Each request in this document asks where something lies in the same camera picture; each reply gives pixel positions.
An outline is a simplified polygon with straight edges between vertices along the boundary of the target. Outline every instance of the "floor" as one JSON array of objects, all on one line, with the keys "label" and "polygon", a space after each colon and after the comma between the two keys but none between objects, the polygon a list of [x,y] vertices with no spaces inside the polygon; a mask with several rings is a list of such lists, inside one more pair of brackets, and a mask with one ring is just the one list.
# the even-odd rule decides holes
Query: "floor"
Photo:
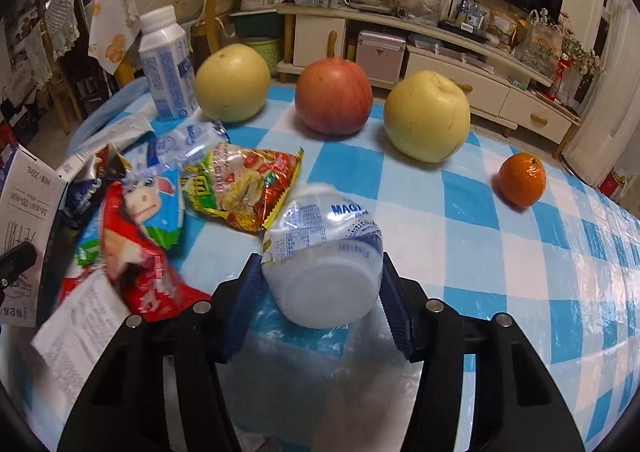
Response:
[{"label": "floor", "polygon": [[[293,87],[293,84],[275,84],[277,86]],[[388,92],[376,89],[374,98],[383,102]],[[38,132],[27,146],[34,155],[44,161],[53,169],[57,169],[65,161],[65,151],[71,135],[78,128],[79,122],[74,114],[71,102],[63,102],[66,118],[71,127],[71,133],[65,135],[58,118],[53,110],[49,110],[38,123]],[[502,142],[507,142],[514,147],[518,147],[531,155],[537,156],[545,163],[560,167],[560,164],[552,158],[552,153],[556,148],[555,143],[540,135],[520,127],[513,131],[508,139],[502,136],[504,127],[492,121],[483,119],[476,115],[471,115],[472,129],[476,133],[485,137],[490,137]]]}]

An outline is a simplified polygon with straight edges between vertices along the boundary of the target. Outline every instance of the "white curtain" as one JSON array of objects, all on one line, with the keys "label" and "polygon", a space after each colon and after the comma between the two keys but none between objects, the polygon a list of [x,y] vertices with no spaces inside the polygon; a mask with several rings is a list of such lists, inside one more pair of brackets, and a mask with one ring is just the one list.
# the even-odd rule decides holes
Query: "white curtain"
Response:
[{"label": "white curtain", "polygon": [[611,13],[600,74],[583,123],[562,154],[589,185],[601,184],[640,121],[640,13],[631,0],[608,0]]}]

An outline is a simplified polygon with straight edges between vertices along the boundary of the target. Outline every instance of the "plastic table cover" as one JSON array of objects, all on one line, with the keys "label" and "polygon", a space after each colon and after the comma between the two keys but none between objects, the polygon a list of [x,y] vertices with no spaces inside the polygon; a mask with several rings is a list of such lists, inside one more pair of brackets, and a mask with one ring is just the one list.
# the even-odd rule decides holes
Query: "plastic table cover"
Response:
[{"label": "plastic table cover", "polygon": [[[542,199],[516,212],[490,187],[518,152],[508,143],[470,133],[445,163],[419,163],[388,142],[382,105],[355,136],[327,141],[296,118],[293,94],[272,87],[263,111],[227,126],[232,143],[290,153],[302,146],[299,179],[330,183],[372,212],[401,276],[462,315],[512,314],[592,450],[640,380],[638,220],[548,164]],[[145,94],[118,116],[153,112],[150,100]],[[152,124],[158,134],[176,125]],[[261,235],[188,211],[169,255],[185,282],[212,293],[261,245]],[[70,407],[28,345],[32,334],[2,332],[0,374],[54,450]],[[267,294],[241,352],[218,370],[232,421],[268,437],[273,450],[388,452],[402,443],[420,368],[396,350],[380,302],[356,323],[321,331],[286,320]],[[468,446],[473,399],[468,359],[456,450]]]}]

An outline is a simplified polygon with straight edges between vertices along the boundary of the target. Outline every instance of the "orange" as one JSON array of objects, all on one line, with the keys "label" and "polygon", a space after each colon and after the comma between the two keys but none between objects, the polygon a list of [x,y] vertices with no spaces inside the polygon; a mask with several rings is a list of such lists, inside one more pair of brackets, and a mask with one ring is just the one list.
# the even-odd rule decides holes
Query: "orange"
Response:
[{"label": "orange", "polygon": [[520,209],[530,207],[545,191],[545,167],[535,156],[518,153],[502,164],[495,185],[509,203]]}]

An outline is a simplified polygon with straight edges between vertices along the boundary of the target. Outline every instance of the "drawer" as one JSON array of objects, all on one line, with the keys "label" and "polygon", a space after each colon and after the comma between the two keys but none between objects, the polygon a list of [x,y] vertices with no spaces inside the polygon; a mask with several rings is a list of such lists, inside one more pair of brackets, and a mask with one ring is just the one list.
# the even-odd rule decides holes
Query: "drawer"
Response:
[{"label": "drawer", "polygon": [[329,34],[335,32],[335,56],[344,58],[344,31],[346,21],[337,18],[296,16],[296,37],[293,44],[293,65],[306,68],[326,58]]},{"label": "drawer", "polygon": [[442,73],[457,84],[473,86],[473,91],[467,95],[469,105],[486,113],[498,116],[504,99],[507,98],[509,88],[491,80],[490,78],[459,68],[441,60],[425,57],[420,54],[409,54],[405,76],[421,70],[431,70]]},{"label": "drawer", "polygon": [[553,109],[514,89],[509,90],[507,100],[504,101],[498,116],[516,122],[517,125],[535,131],[555,143],[562,141],[571,126],[569,120]]}]

